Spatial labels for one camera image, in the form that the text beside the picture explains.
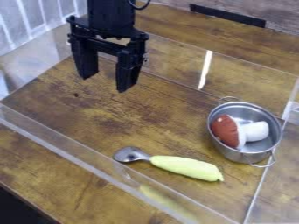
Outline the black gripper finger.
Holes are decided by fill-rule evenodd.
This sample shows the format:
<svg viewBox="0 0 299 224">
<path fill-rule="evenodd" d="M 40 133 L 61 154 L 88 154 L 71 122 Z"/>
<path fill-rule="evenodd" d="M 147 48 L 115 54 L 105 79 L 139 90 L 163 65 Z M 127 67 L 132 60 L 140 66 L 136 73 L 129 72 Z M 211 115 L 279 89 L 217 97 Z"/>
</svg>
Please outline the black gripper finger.
<svg viewBox="0 0 299 224">
<path fill-rule="evenodd" d="M 84 38 L 75 36 L 69 36 L 69 45 L 79 76 L 85 80 L 99 72 L 97 51 L 89 48 Z"/>
<path fill-rule="evenodd" d="M 145 54 L 145 42 L 131 40 L 117 53 L 116 90 L 125 92 L 137 82 Z"/>
</svg>

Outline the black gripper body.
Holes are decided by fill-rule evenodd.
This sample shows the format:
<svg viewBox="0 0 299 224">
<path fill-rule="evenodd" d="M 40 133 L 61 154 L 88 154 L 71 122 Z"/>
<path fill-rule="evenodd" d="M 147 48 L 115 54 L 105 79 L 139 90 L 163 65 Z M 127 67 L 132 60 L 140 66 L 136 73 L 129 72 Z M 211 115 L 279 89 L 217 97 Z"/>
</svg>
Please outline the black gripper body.
<svg viewBox="0 0 299 224">
<path fill-rule="evenodd" d="M 100 36 L 103 39 L 129 39 L 145 42 L 149 36 L 135 28 L 136 11 L 149 5 L 136 5 L 136 0 L 87 0 L 88 15 L 85 17 L 68 16 L 69 45 L 72 54 L 80 51 L 80 41 Z"/>
</svg>

